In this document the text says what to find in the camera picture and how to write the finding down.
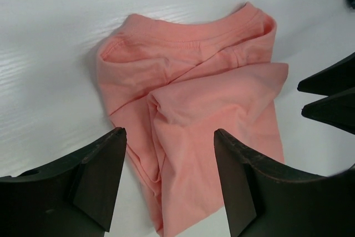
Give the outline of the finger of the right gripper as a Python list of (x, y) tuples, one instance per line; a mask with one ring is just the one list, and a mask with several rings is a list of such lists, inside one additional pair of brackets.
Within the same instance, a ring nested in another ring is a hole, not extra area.
[(297, 90), (330, 96), (354, 87), (354, 53), (299, 82)]
[(301, 115), (354, 134), (354, 88), (305, 105)]

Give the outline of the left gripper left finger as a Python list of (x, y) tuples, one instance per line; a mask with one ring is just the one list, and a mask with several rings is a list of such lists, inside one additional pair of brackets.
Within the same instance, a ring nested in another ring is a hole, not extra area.
[(1, 177), (2, 236), (104, 236), (110, 231), (126, 152), (115, 128), (19, 176)]

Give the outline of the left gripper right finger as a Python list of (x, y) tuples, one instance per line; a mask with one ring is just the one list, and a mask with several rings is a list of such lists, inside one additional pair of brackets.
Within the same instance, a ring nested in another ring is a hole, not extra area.
[(277, 162), (223, 129), (214, 148), (231, 236), (353, 236), (354, 169), (323, 177)]

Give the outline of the pink t shirt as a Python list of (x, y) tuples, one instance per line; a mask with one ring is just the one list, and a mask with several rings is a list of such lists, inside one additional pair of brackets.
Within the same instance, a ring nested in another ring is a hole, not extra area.
[(106, 112), (160, 236), (177, 236), (223, 207), (214, 131), (284, 160), (274, 100), (288, 65), (271, 60), (277, 24), (246, 3), (206, 24), (130, 15), (97, 54)]

